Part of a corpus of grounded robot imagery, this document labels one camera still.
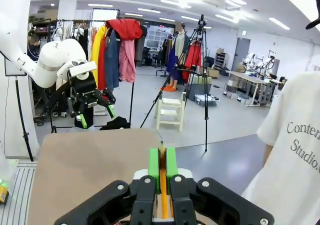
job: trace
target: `mannequin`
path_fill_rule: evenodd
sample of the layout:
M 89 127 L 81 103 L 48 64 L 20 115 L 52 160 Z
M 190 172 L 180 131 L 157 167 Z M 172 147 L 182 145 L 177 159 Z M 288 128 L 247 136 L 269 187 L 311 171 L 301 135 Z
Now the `mannequin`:
M 181 24 L 181 31 L 177 33 L 173 40 L 173 48 L 169 55 L 169 62 L 167 66 L 167 71 L 170 73 L 172 70 L 172 75 L 170 78 L 170 84 L 164 88 L 166 92 L 175 92 L 177 90 L 178 79 L 180 76 L 180 72 L 174 69 L 176 63 L 178 63 L 179 58 L 182 56 L 179 65 L 182 65 L 185 61 L 185 53 L 188 45 L 189 37 L 185 31 L 186 25 L 184 23 Z

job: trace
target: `yellow jacket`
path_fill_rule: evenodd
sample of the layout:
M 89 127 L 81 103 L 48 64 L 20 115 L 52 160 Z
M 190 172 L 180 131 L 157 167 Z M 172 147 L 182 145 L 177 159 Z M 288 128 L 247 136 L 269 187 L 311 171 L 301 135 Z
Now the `yellow jacket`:
M 98 67 L 100 44 L 104 35 L 106 35 L 106 31 L 107 31 L 107 28 L 105 26 L 102 26 L 96 32 L 96 35 L 94 37 L 90 61 L 95 61 L 96 67 Z M 93 70 L 92 73 L 94 76 L 95 83 L 98 86 L 98 68 Z

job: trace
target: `brown tabletop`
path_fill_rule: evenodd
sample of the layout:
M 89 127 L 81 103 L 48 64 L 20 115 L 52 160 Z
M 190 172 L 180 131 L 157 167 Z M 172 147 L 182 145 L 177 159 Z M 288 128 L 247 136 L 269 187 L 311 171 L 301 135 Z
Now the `brown tabletop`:
M 54 222 L 115 180 L 131 183 L 160 144 L 149 129 L 56 133 L 41 146 L 29 203 L 29 225 Z

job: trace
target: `white t-shirt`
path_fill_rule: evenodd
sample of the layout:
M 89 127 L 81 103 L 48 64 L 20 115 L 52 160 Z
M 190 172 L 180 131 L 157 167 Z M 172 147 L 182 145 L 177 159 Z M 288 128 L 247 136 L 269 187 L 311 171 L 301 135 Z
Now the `white t-shirt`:
M 273 146 L 242 196 L 275 225 L 315 225 L 320 219 L 320 72 L 288 80 L 257 131 Z

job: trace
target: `gray bin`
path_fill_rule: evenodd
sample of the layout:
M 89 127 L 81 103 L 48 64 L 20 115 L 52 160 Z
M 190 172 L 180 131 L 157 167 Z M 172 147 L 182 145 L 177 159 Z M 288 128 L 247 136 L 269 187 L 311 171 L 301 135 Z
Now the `gray bin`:
M 197 95 L 197 94 L 204 95 L 205 94 L 205 85 L 204 84 L 188 84 L 186 87 L 187 91 L 190 89 L 190 86 L 191 86 L 191 90 L 189 93 L 189 100 L 194 102 L 196 100 L 195 95 Z M 211 84 L 208 84 L 207 87 L 208 87 L 208 90 L 207 90 L 208 94 L 210 94 Z

